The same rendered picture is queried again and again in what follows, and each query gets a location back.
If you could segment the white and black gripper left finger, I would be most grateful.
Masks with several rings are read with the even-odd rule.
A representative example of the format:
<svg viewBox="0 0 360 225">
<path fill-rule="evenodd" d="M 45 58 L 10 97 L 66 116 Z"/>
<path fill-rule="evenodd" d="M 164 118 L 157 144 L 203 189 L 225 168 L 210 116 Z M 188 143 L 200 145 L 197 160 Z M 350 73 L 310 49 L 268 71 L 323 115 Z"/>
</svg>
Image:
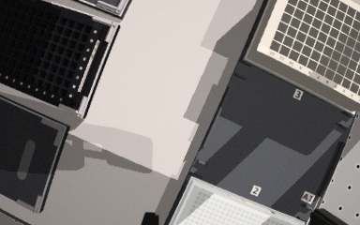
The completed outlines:
<svg viewBox="0 0 360 225">
<path fill-rule="evenodd" d="M 145 212 L 141 225 L 159 225 L 159 217 L 156 213 Z"/>
</svg>

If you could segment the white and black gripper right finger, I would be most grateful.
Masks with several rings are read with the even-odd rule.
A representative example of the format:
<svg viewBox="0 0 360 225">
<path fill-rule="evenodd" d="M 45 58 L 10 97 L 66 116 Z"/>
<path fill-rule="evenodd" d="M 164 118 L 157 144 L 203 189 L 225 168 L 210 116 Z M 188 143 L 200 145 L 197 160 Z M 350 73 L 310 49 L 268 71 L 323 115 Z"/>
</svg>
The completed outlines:
<svg viewBox="0 0 360 225">
<path fill-rule="evenodd" d="M 314 209 L 310 213 L 309 225 L 348 225 L 325 209 Z"/>
</svg>

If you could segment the white multi-well plate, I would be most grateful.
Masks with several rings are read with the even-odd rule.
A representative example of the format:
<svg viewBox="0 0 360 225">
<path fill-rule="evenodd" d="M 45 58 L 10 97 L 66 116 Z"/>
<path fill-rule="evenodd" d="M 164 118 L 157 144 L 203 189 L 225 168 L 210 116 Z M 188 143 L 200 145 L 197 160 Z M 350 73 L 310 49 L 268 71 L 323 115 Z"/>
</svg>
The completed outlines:
<svg viewBox="0 0 360 225">
<path fill-rule="evenodd" d="M 191 176 L 169 225 L 305 225 L 305 222 Z"/>
</svg>

